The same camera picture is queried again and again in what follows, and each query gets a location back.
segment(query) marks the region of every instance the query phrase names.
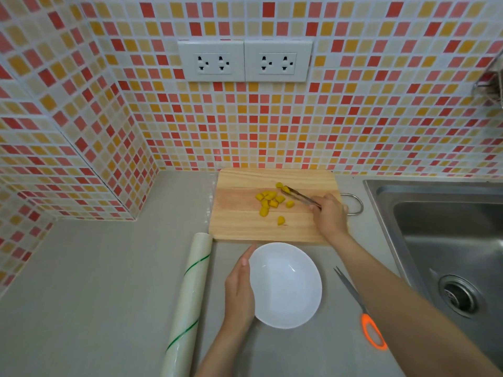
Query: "forearm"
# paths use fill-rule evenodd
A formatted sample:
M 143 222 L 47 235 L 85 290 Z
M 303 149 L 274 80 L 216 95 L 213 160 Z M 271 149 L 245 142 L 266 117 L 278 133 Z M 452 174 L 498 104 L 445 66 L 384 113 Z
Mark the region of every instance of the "forearm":
M 353 238 L 329 242 L 407 377 L 503 375 L 447 317 Z
M 246 332 L 236 332 L 222 326 L 195 377 L 230 377 L 245 335 Z

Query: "plastic wrap roll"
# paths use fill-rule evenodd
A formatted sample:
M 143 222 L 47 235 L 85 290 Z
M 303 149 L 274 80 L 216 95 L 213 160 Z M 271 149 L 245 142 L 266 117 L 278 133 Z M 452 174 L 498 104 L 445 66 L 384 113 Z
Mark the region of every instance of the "plastic wrap roll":
M 187 377 L 192 364 L 213 237 L 196 233 L 180 288 L 161 377 Z

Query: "yellow food piece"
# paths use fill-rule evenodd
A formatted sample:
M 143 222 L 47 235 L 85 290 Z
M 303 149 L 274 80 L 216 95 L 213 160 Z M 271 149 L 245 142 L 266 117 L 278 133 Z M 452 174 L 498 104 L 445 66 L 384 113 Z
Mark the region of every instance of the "yellow food piece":
M 274 197 L 276 197 L 277 193 L 276 192 L 269 192 L 267 193 L 266 199 L 269 201 L 272 200 Z

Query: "drain strainer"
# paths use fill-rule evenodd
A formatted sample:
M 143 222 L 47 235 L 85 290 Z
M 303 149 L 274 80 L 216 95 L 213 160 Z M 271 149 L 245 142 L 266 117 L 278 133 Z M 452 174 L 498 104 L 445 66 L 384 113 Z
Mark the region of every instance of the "drain strainer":
M 480 292 L 467 280 L 456 275 L 440 278 L 439 292 L 452 310 L 468 318 L 477 312 L 482 301 Z

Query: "cutting board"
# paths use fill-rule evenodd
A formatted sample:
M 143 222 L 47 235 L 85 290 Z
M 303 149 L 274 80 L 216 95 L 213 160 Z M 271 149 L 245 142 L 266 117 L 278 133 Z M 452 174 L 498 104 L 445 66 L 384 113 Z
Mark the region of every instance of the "cutting board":
M 275 190 L 281 182 L 306 196 L 332 193 L 340 201 L 337 183 L 330 171 L 306 169 L 224 168 L 218 175 L 209 232 L 221 241 L 267 241 L 295 243 L 325 243 L 312 220 L 308 205 L 295 201 L 288 209 L 286 201 L 269 215 L 259 215 L 260 202 L 255 198 L 264 190 Z M 285 224 L 278 226 L 278 217 Z

